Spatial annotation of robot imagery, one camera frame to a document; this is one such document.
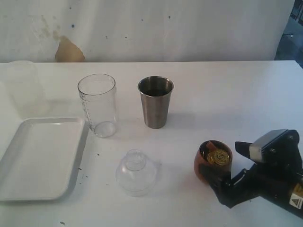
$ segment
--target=white tray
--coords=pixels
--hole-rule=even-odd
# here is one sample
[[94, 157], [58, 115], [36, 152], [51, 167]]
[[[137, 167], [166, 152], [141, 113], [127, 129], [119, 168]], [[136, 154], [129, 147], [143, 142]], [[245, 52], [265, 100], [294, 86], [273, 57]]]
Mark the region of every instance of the white tray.
[[22, 122], [0, 161], [0, 201], [55, 200], [73, 189], [88, 131], [81, 118]]

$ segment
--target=plastic lid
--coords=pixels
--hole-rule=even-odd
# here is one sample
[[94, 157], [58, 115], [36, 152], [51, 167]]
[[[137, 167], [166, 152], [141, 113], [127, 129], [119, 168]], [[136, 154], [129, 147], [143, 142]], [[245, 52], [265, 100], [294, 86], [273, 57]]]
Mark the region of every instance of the plastic lid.
[[130, 150], [116, 170], [116, 180], [126, 194], [142, 196], [156, 183], [157, 169], [143, 152]]

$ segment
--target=warning label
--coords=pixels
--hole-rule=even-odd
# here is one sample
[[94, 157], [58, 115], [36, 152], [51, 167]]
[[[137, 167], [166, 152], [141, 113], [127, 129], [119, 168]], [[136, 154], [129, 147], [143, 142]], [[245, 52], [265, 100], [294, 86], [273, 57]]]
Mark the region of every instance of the warning label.
[[303, 188], [300, 184], [297, 184], [293, 190], [292, 195], [290, 196], [289, 204], [301, 209], [303, 203]]

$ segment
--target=stainless steel cup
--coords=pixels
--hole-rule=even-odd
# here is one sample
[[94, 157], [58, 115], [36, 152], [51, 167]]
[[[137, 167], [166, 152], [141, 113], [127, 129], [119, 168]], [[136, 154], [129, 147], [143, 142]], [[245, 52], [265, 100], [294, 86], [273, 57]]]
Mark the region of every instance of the stainless steel cup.
[[144, 122], [148, 127], [159, 129], [165, 125], [173, 88], [169, 79], [160, 76], [147, 77], [139, 82]]

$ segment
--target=white table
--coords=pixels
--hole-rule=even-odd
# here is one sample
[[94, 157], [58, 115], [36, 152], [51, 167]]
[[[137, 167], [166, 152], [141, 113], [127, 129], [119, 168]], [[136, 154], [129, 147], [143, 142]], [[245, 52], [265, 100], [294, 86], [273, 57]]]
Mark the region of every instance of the white table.
[[[5, 64], [0, 64], [0, 71]], [[263, 198], [232, 209], [219, 203], [193, 171], [200, 144], [209, 139], [233, 150], [232, 174], [252, 162], [234, 151], [273, 129], [303, 137], [303, 71], [294, 61], [174, 63], [38, 63], [53, 109], [47, 116], [83, 116], [78, 81], [92, 73], [116, 79], [119, 131], [108, 139], [89, 134], [76, 187], [63, 201], [1, 204], [1, 227], [285, 227], [303, 220]], [[149, 75], [170, 78], [175, 89], [164, 128], [144, 125], [137, 83]], [[1, 152], [20, 119], [1, 87]], [[132, 149], [161, 162], [159, 181], [144, 197], [125, 195], [115, 180], [120, 159]]]

